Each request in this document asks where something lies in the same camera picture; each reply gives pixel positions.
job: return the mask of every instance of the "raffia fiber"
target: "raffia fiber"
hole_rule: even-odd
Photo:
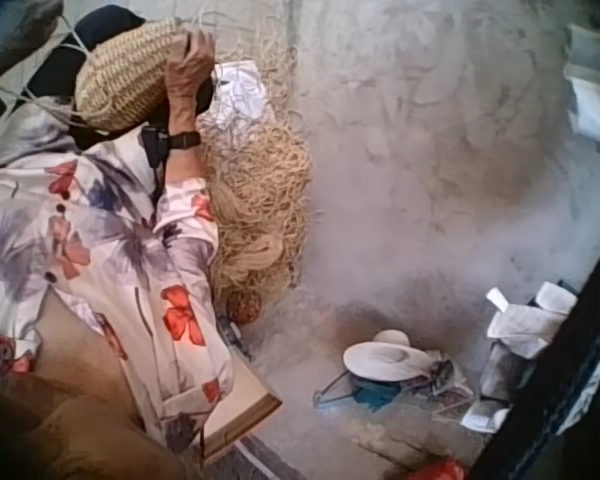
[[[76,80],[76,110],[96,130],[137,125],[166,98],[164,68],[177,19],[148,22],[98,45]]]
[[[164,64],[178,24],[146,24],[98,46],[78,77],[76,104],[91,126],[116,131],[137,124],[164,98]],[[267,88],[275,122],[255,122],[235,111],[219,128],[210,112],[200,117],[209,166],[211,209],[219,252],[211,268],[218,305],[231,293],[265,304],[298,280],[298,259],[308,225],[305,188],[311,174],[307,147],[291,128],[287,110],[295,51],[280,36],[238,42],[219,61],[253,59]],[[214,102],[229,102],[217,96]],[[93,112],[103,111],[101,116]]]

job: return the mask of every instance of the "concrete floor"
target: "concrete floor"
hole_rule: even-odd
[[[105,3],[150,18],[200,8],[67,0],[67,12]],[[526,302],[545,280],[584,283],[600,254],[600,155],[569,132],[561,72],[565,26],[582,12],[553,0],[204,6],[245,26],[284,19],[315,161],[301,285],[245,332],[285,402],[258,436],[309,479],[383,478],[427,460],[407,443],[471,463],[486,439],[421,410],[317,412],[311,397],[347,346],[384,328],[449,353],[475,381],[491,287]]]

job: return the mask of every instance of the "white shirt with red flowers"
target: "white shirt with red flowers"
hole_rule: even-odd
[[[205,180],[157,206],[139,129],[84,152],[36,105],[0,139],[0,377],[35,369],[53,288],[117,352],[147,433],[184,449],[233,383],[208,268],[218,245]]]

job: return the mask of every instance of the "woven straw basket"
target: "woven straw basket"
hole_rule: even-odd
[[[76,110],[97,130],[137,125],[166,98],[164,69],[177,18],[145,23],[98,45],[76,80]]]

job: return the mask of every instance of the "open book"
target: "open book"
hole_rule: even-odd
[[[229,350],[233,361],[233,390],[218,404],[204,426],[204,442],[198,448],[206,464],[222,456],[233,442],[282,405],[249,361],[235,348]]]

